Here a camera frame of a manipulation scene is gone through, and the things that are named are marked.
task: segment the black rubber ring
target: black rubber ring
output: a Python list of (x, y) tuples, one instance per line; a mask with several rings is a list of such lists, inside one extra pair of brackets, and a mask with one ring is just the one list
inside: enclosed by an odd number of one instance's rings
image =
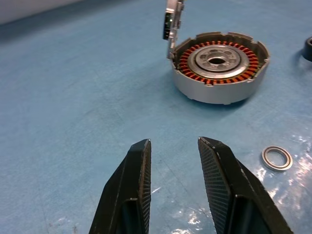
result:
[(308, 38), (304, 43), (302, 56), (312, 62), (312, 37)]

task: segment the white wall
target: white wall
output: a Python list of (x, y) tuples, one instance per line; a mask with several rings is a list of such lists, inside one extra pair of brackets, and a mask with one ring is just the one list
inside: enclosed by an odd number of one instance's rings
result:
[(81, 0), (0, 0), (0, 24)]

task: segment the hinged cover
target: hinged cover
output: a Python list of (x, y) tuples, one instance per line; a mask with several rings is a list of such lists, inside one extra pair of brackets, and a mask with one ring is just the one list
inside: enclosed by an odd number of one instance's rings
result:
[(164, 21), (163, 39), (168, 40), (168, 54), (170, 59), (176, 45), (177, 30), (180, 28), (181, 12), (184, 8), (184, 0), (168, 0)]

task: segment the blue work surface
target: blue work surface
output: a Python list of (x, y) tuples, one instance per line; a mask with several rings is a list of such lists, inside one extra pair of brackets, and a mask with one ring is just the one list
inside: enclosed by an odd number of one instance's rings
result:
[[(229, 106), (187, 99), (162, 40), (166, 2), (86, 1), (0, 27), (0, 233), (86, 234), (131, 144), (152, 140), (151, 234), (215, 233), (197, 137), (228, 144), (296, 234), (312, 229), (310, 0), (188, 0), (179, 41), (239, 32), (271, 63)], [(269, 145), (293, 167), (264, 168)]]

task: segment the black object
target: black object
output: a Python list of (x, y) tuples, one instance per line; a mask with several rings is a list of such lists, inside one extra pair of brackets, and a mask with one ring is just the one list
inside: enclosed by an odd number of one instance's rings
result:
[(173, 15), (172, 13), (168, 12), (165, 14), (164, 32), (162, 36), (162, 38), (165, 40), (168, 40), (169, 38), (172, 15)]
[(312, 62), (312, 37), (308, 38), (304, 43), (302, 56)]
[(131, 146), (106, 183), (89, 234), (148, 234), (151, 142)]
[[(198, 148), (217, 234), (293, 234), (261, 182), (220, 141)], [(89, 234), (148, 234), (151, 143), (131, 146), (106, 183)]]
[(220, 141), (200, 137), (207, 197), (217, 234), (292, 234), (261, 182)]

